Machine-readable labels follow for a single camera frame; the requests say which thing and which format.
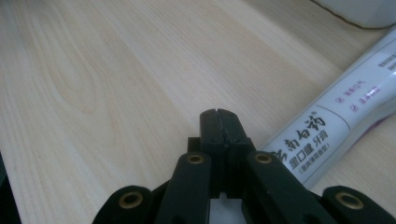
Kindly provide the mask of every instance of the white object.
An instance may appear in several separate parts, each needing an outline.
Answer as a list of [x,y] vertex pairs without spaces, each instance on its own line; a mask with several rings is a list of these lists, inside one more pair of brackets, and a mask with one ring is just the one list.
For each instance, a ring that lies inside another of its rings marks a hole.
[[316,0],[334,14],[364,28],[396,23],[396,0]]
[[353,63],[261,150],[312,187],[371,127],[396,111],[396,29]]

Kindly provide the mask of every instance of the white toothpaste tube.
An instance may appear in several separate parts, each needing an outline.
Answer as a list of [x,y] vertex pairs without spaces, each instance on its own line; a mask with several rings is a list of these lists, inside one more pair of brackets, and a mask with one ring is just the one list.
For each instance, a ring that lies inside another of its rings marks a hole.
[[311,188],[361,136],[395,111],[393,28],[261,150],[277,155]]

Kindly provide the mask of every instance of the wood grain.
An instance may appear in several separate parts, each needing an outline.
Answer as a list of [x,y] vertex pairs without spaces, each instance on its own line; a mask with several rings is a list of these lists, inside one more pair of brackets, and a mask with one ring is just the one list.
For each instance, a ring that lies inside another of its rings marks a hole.
[[[0,149],[23,223],[90,223],[116,189],[172,174],[199,114],[262,146],[386,30],[310,1],[0,0]],[[396,117],[314,191],[345,185],[396,216]]]

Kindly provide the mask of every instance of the brass nut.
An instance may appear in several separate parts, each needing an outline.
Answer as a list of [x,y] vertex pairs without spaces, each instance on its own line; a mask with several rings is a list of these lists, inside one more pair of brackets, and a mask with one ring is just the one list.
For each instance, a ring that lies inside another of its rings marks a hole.
[[139,191],[131,191],[123,194],[119,199],[119,205],[124,209],[131,209],[143,202],[143,195]]
[[272,161],[272,158],[268,155],[265,154],[257,154],[254,159],[259,162],[259,163],[270,163]]
[[187,161],[191,164],[200,164],[200,163],[204,162],[204,160],[205,160],[204,157],[200,156],[200,155],[190,155],[187,158]]
[[340,204],[350,209],[359,210],[364,207],[364,203],[358,197],[344,191],[336,193],[335,199],[337,199]]

